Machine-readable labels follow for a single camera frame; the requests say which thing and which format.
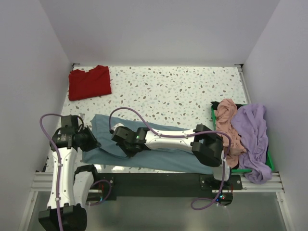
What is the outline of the blue-grey t-shirt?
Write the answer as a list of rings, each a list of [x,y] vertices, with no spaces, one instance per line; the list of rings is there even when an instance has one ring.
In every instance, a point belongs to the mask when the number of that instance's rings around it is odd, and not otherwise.
[[[82,154],[82,160],[88,164],[113,165],[123,167],[142,167],[156,170],[212,174],[212,169],[201,164],[190,152],[179,149],[158,149],[142,151],[128,158],[111,140],[109,116],[96,114],[91,121],[92,133],[101,147]]]

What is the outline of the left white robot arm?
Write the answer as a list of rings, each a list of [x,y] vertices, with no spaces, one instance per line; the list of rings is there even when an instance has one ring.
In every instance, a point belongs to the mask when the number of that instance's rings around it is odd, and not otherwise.
[[[78,115],[61,116],[61,126],[50,136],[53,157],[51,193],[47,208],[38,220],[47,231],[84,231],[87,226],[86,200],[100,177],[94,165],[75,167],[79,150],[101,146]]]

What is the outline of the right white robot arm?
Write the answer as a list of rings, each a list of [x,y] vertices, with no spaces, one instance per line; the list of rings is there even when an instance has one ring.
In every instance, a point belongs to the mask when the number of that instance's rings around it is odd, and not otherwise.
[[[179,160],[180,154],[191,154],[204,166],[213,171],[214,183],[220,189],[231,184],[230,167],[226,161],[222,133],[198,124],[195,129],[167,131],[153,128],[137,128],[136,131],[116,124],[110,130],[112,141],[132,158],[154,152],[175,152],[172,159]]]

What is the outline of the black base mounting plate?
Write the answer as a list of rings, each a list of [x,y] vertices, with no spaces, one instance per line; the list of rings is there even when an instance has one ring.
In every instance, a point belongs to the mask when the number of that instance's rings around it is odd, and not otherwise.
[[[92,186],[88,202],[117,197],[193,197],[214,199],[222,205],[233,200],[233,191],[243,188],[241,177],[231,175],[218,193],[220,181],[211,175],[193,173],[99,173],[107,180]]]

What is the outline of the folded red t-shirt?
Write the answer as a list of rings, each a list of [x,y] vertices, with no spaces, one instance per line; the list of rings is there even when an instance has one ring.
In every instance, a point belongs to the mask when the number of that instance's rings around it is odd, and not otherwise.
[[[89,71],[74,70],[69,74],[68,98],[78,101],[112,93],[107,66],[98,65]]]

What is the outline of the crumpled pink t-shirt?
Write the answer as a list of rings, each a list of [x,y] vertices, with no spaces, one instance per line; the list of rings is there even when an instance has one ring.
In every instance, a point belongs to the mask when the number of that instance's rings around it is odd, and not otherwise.
[[[231,124],[236,113],[237,106],[232,99],[223,99],[214,110],[216,130],[226,133],[231,138],[231,148],[226,158],[230,168],[238,168],[239,156],[246,153],[240,135]]]

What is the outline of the crumpled lilac t-shirt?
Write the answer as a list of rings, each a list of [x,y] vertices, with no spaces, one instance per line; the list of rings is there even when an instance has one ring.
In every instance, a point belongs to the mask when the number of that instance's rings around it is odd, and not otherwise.
[[[271,169],[265,165],[269,146],[265,111],[262,104],[246,104],[237,110],[231,121],[246,149],[246,153],[239,156],[239,168],[252,170],[244,176],[254,184],[264,184],[272,178]]]

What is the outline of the green plastic bin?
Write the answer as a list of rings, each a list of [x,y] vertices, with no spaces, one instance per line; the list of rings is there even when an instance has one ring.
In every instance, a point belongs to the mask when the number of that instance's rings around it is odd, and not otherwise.
[[[214,111],[217,110],[218,105],[219,105],[219,102],[217,102],[217,101],[211,102],[211,118],[212,118],[214,130],[216,130],[216,116],[215,116]],[[273,163],[269,148],[267,148],[265,165],[267,165],[271,169],[271,171],[274,172],[275,167],[274,167],[274,163]],[[235,173],[235,174],[237,174],[237,173],[243,173],[244,174],[244,173],[250,173],[250,172],[252,172],[252,170],[251,169],[240,169],[238,167],[237,169],[233,168],[232,172]]]

